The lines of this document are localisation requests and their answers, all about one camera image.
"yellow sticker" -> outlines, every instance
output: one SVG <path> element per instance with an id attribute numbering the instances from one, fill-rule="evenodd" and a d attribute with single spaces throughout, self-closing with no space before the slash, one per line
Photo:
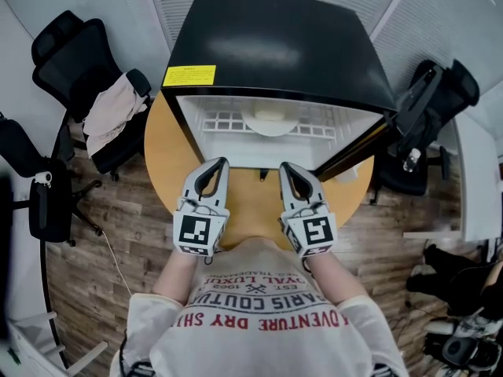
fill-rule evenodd
<path id="1" fill-rule="evenodd" d="M 217 66 L 168 67 L 163 86 L 213 85 Z"/>

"floor plank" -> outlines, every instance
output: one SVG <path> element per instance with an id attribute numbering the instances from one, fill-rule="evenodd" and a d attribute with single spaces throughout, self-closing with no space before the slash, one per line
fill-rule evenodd
<path id="1" fill-rule="evenodd" d="M 72 125 L 74 137 L 81 137 Z M 172 216 L 155 193 L 145 167 L 137 155 L 119 169 L 113 182 L 100 175 L 86 152 L 77 150 L 70 163 L 79 178 L 74 190 L 93 179 L 102 180 L 80 203 L 80 208 L 107 233 L 132 291 L 149 291 L 170 256 Z M 434 226 L 455 229 L 460 225 L 460 179 L 456 159 L 452 177 L 444 181 L 431 169 L 428 193 L 424 197 L 401 196 L 384 189 L 376 206 L 370 206 L 370 189 L 354 216 L 339 230 L 337 255 L 369 289 L 386 315 L 398 341 L 411 376 L 434 375 L 438 364 L 422 354 L 422 327 L 445 306 L 426 295 L 405 290 L 406 277 L 420 261 L 423 240 L 404 240 L 402 232 Z M 108 375 L 108 365 L 118 350 L 126 328 L 129 295 L 123 286 L 105 239 L 95 236 L 74 218 L 74 248 L 66 244 L 46 245 L 49 292 L 56 326 L 66 345 L 71 363 L 101 340 L 109 344 L 80 375 Z M 437 242 L 457 254 L 473 252 L 474 246 L 460 241 Z M 406 301 L 424 310 L 409 309 Z"/>

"wooden table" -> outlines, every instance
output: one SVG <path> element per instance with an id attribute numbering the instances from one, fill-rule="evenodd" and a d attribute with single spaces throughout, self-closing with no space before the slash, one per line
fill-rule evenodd
<path id="1" fill-rule="evenodd" d="M 145 129 L 145 161 L 154 189 L 173 213 L 185 177 L 200 162 L 161 93 L 150 109 Z M 365 196 L 373 163 L 373 157 L 367 159 L 358 168 L 358 179 L 352 182 L 339 183 L 332 179 L 323 183 L 330 210 L 336 214 L 337 228 L 346 223 Z M 230 211 L 230 218 L 221 246 L 233 247 L 247 237 L 263 236 L 275 241 L 279 247 L 291 250 L 278 223 L 283 203 L 276 170 L 270 171 L 266 180 L 261 182 L 258 170 L 231 169 L 226 208 Z"/>

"forearm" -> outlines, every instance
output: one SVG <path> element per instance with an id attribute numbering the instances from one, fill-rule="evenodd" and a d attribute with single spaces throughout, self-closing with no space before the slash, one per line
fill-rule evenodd
<path id="1" fill-rule="evenodd" d="M 173 251 L 152 292 L 185 305 L 196 265 L 197 256 Z"/>
<path id="2" fill-rule="evenodd" d="M 368 295 L 363 285 L 332 253 L 313 255 L 307 259 L 313 277 L 323 295 L 337 305 L 350 298 Z"/>

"office chair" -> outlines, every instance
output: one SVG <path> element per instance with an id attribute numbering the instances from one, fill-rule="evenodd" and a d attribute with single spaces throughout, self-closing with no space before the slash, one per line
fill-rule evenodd
<path id="1" fill-rule="evenodd" d="M 110 52 L 103 22 L 84 22 L 71 11 L 62 13 L 35 38 L 31 57 L 36 66 L 33 82 L 61 102 L 77 123 L 86 118 L 97 95 L 122 75 Z M 138 95 L 149 97 L 149 81 L 139 70 L 127 72 L 127 78 Z M 110 172 L 113 180 L 118 180 L 117 167 L 143 151 L 149 109 L 133 116 L 119 136 L 92 156 L 100 173 Z M 85 149 L 82 143 L 76 146 Z"/>
<path id="2" fill-rule="evenodd" d="M 427 102 L 425 110 L 413 124 L 413 131 L 390 149 L 378 153 L 375 157 L 373 187 L 375 195 L 370 200 L 377 204 L 382 186 L 390 190 L 411 196 L 423 196 L 428 187 L 428 168 L 441 166 L 442 178 L 450 176 L 450 159 L 447 150 L 440 147 L 440 156 L 428 158 L 426 149 L 438 137 L 440 130 L 455 115 L 469 105 L 479 101 L 479 85 L 470 72 L 455 60 L 452 68 L 442 69 L 434 61 L 425 60 L 419 64 L 410 83 L 412 89 L 420 79 L 430 71 L 440 71 L 441 79 Z M 412 148 L 419 149 L 421 156 L 412 172 L 403 170 L 403 163 Z"/>
<path id="3" fill-rule="evenodd" d="M 101 236 L 99 226 L 84 215 L 77 203 L 93 188 L 101 186 L 99 180 L 94 180 L 78 192 L 72 192 L 70 174 L 59 159 L 42 157 L 31 143 L 30 137 L 23 127 L 14 120 L 6 119 L 0 113 L 0 156 L 22 178 L 33 178 L 37 175 L 52 177 L 45 182 L 31 182 L 30 199 L 13 203 L 13 209 L 29 208 L 30 234 L 40 240 L 60 243 L 70 239 L 72 214 L 88 224 L 94 232 Z"/>

